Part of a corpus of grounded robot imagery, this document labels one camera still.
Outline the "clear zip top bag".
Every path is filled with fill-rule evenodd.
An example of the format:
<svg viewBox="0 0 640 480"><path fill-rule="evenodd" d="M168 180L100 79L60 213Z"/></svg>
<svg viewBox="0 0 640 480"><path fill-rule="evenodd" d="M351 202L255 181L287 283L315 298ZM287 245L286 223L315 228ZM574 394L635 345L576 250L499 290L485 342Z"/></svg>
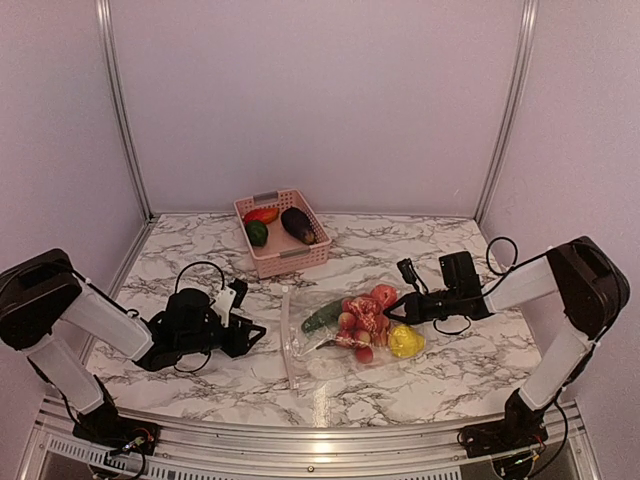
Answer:
<svg viewBox="0 0 640 480"><path fill-rule="evenodd" d="M384 313L398 299L398 288L384 283L349 291L286 289L280 339L289 388L299 390L425 353L422 326Z"/></svg>

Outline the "green fake avocado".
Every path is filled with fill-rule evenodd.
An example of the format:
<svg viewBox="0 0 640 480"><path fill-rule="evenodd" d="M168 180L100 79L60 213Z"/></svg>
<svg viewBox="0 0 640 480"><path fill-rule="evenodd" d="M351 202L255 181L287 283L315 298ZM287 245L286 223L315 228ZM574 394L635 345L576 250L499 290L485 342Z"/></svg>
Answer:
<svg viewBox="0 0 640 480"><path fill-rule="evenodd" d="M267 244L269 230L265 223L259 220L250 220L245 225L245 231L252 246L261 248Z"/></svg>

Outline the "red orange fake mango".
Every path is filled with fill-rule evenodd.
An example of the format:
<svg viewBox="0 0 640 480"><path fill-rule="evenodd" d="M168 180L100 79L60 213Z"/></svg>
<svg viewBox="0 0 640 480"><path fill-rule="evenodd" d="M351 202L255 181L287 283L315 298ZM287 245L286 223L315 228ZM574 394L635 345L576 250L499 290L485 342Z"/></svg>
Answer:
<svg viewBox="0 0 640 480"><path fill-rule="evenodd" d="M243 217L243 223L248 224L252 221L259 221L265 225L274 222L279 217L279 209L277 207L256 208L247 212Z"/></svg>

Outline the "purple fake eggplant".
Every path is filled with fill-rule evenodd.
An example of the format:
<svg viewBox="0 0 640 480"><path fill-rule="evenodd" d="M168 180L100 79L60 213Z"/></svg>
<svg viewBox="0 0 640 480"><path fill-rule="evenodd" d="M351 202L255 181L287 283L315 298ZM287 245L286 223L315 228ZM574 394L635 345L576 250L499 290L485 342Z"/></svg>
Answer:
<svg viewBox="0 0 640 480"><path fill-rule="evenodd" d="M309 217L299 208L290 207L280 215L285 231L305 245L316 243L316 234Z"/></svg>

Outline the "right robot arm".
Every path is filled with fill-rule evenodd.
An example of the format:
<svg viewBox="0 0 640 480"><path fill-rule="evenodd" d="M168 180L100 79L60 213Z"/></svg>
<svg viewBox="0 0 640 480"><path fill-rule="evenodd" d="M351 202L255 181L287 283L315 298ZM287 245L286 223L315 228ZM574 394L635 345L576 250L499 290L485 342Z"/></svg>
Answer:
<svg viewBox="0 0 640 480"><path fill-rule="evenodd" d="M444 287L430 291L411 261L400 261L403 279L414 290L387 307L385 315L406 325L452 316L479 321L548 296L561 302L563 326L536 370L506 401L504 417L493 428L502 446L515 448L586 368L627 305L629 282L587 236L515 264L489 283L481 282L467 251L442 256L439 264Z"/></svg>

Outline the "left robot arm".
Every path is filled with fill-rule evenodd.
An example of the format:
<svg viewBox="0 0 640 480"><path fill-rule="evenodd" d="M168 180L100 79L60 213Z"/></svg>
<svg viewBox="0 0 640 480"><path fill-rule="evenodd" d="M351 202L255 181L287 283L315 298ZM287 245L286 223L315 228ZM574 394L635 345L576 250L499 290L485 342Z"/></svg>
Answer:
<svg viewBox="0 0 640 480"><path fill-rule="evenodd" d="M74 433L106 445L152 430L118 412L106 387L54 334L74 325L148 372L176 366L186 355L220 350L246 355L266 328L236 314L246 282L222 282L215 298L176 287L165 308L144 320L77 272L61 249L52 249L1 274L1 341L23 353L35 371L75 408Z"/></svg>

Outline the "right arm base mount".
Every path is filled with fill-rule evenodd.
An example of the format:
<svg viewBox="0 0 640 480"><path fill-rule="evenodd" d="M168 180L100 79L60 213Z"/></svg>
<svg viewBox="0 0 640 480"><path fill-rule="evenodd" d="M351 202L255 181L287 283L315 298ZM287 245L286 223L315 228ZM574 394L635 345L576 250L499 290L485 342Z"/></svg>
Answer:
<svg viewBox="0 0 640 480"><path fill-rule="evenodd" d="M529 430L507 428L505 420L482 422L461 428L457 441L469 458L494 455L532 445L541 446L548 439L543 423L534 424Z"/></svg>

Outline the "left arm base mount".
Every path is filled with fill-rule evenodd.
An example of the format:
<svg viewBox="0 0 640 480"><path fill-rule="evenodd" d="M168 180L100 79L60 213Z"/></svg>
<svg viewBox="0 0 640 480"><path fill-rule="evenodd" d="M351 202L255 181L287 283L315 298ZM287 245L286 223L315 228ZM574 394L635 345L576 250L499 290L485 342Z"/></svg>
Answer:
<svg viewBox="0 0 640 480"><path fill-rule="evenodd" d="M136 452L142 451L146 456L152 456L160 433L160 427L156 423L121 417L114 427L108 427L106 432L97 433L91 431L87 425L75 422L72 431L77 438L110 447L119 453L124 453L126 444L136 438L142 438L143 442Z"/></svg>

